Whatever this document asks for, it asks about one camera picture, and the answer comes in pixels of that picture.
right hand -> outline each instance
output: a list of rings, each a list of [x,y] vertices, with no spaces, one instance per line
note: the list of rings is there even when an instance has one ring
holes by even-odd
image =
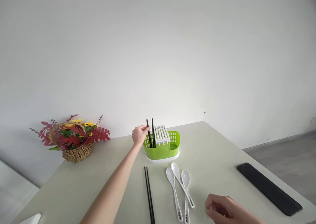
[[[143,144],[150,128],[151,126],[147,127],[147,125],[141,125],[141,126],[136,127],[133,130],[132,138],[133,138],[134,145],[141,148],[141,145]]]
[[[215,224],[265,224],[229,196],[209,194],[205,211]]]

floor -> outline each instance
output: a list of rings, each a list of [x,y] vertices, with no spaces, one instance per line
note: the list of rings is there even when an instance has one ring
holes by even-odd
[[[248,154],[316,205],[316,133]]]

forearm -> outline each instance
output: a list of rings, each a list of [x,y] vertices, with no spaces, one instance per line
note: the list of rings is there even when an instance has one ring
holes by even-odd
[[[139,148],[140,146],[133,145],[106,182],[80,224],[112,224],[114,222]]]

white plastic spoon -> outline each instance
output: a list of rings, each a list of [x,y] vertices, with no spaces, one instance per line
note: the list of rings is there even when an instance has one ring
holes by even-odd
[[[191,196],[190,194],[187,192],[187,190],[185,189],[185,187],[183,186],[181,180],[180,180],[180,173],[179,173],[179,167],[176,163],[171,163],[171,169],[174,173],[174,176],[177,178],[177,180],[179,181],[180,183],[180,186],[182,187],[183,191],[185,192],[185,195],[187,196],[188,200],[189,200],[189,203],[191,205],[191,208],[194,208],[194,203],[193,203],[193,200],[191,199]]]
[[[175,178],[174,178],[174,173],[172,171],[172,169],[170,167],[167,168],[167,171],[166,171],[166,174],[167,174],[167,178],[173,188],[173,193],[174,193],[174,202],[175,202],[175,207],[177,209],[177,216],[178,216],[178,220],[179,221],[183,221],[183,218],[182,218],[182,213],[181,213],[181,210],[180,210],[180,206],[179,206],[179,201],[178,201],[178,197],[177,197],[177,192],[175,191]]]
[[[189,183],[190,183],[190,173],[187,170],[183,170],[181,173],[181,178],[185,189],[188,191]],[[189,216],[189,205],[188,198],[185,197],[184,204],[184,223],[190,224],[190,216]]]

chopstick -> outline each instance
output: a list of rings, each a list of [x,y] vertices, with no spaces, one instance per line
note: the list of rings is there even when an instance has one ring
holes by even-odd
[[[155,222],[155,215],[154,215],[154,208],[152,206],[152,198],[151,198],[150,182],[149,182],[149,175],[148,175],[148,167],[146,167],[146,169],[147,169],[147,177],[146,177],[146,170],[145,170],[145,167],[144,167],[146,185],[147,185],[147,179],[148,179],[147,196],[148,196],[148,204],[149,204],[149,211],[150,211],[150,220],[151,220],[151,224],[156,224],[156,222]]]
[[[154,148],[156,147],[156,137],[155,137],[155,128],[154,128],[154,120],[151,118],[151,126],[152,126],[152,143]]]
[[[150,145],[150,148],[152,148],[152,143],[151,143],[151,137],[150,137],[150,131],[148,130],[148,139],[149,139],[149,145]]]
[[[151,224],[153,224],[153,222],[152,222],[152,214],[151,214],[151,205],[150,205],[151,204],[151,202],[150,202],[151,197],[149,198],[147,176],[146,176],[146,169],[145,169],[145,167],[144,167],[144,171],[145,171],[145,180],[146,180],[146,188],[147,188],[147,196],[148,196],[148,205],[149,205],[149,212],[150,212],[150,222],[151,222]]]

